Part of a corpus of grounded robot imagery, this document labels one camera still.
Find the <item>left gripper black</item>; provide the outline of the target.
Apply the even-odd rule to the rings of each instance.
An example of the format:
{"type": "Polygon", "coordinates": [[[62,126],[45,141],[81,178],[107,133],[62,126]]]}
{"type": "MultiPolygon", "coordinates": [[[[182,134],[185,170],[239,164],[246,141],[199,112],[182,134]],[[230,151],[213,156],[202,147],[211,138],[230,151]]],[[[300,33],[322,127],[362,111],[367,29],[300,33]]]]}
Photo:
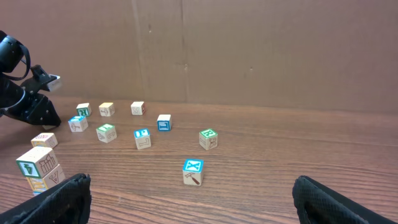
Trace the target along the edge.
{"type": "Polygon", "coordinates": [[[1,116],[31,125],[59,126],[61,119],[53,103],[39,90],[48,90],[50,75],[40,66],[30,68],[33,77],[17,85],[1,74],[1,116]]]}

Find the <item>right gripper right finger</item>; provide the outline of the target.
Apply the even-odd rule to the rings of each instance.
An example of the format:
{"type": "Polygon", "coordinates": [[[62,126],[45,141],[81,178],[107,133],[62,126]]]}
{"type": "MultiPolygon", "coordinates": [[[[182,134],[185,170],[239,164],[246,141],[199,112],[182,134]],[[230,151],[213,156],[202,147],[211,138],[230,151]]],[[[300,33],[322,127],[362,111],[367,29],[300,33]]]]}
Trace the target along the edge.
{"type": "Polygon", "coordinates": [[[292,196],[301,224],[397,224],[305,175],[292,196]]]}

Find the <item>blue letter P block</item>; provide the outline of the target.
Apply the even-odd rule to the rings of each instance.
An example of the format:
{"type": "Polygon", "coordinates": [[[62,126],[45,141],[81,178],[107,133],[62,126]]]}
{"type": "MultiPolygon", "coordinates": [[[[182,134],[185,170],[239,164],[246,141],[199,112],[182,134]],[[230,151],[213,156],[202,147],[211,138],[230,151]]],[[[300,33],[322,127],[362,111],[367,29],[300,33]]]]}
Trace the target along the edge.
{"type": "Polygon", "coordinates": [[[150,132],[147,128],[134,131],[134,139],[138,150],[151,147],[150,132]]]}

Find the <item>white block green number side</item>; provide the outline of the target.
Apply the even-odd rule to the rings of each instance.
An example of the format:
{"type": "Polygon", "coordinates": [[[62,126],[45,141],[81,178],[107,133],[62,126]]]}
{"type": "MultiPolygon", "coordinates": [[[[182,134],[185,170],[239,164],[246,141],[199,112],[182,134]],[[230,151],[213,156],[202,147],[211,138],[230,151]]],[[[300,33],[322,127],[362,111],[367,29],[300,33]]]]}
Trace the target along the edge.
{"type": "Polygon", "coordinates": [[[36,146],[16,159],[24,177],[43,178],[57,165],[58,160],[51,147],[36,146]]]}

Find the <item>wooden block airplane drawing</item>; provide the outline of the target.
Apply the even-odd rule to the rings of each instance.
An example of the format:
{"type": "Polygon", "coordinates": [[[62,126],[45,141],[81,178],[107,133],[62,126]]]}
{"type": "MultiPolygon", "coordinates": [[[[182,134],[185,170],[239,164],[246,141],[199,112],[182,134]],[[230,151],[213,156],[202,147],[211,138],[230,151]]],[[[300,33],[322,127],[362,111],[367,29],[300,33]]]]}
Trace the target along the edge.
{"type": "Polygon", "coordinates": [[[44,192],[65,180],[65,174],[60,164],[51,170],[44,178],[27,177],[27,181],[34,192],[44,192]]]}

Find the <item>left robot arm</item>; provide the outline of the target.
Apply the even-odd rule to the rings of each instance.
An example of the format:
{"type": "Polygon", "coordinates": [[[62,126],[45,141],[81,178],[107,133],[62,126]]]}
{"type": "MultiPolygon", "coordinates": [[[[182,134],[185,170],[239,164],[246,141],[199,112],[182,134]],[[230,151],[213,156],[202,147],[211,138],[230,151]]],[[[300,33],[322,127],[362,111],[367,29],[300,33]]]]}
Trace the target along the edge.
{"type": "Polygon", "coordinates": [[[61,123],[53,103],[39,91],[54,91],[60,77],[30,64],[29,50],[1,32],[1,115],[45,129],[61,123]]]}

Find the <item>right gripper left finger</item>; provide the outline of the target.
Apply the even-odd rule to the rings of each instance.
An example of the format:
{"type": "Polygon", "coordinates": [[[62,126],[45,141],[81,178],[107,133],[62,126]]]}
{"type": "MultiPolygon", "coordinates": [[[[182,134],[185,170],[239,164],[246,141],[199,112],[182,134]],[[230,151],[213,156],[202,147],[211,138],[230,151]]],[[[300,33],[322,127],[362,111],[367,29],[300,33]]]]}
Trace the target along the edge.
{"type": "Polygon", "coordinates": [[[91,178],[79,173],[1,214],[1,223],[86,224],[91,210],[91,178]]]}

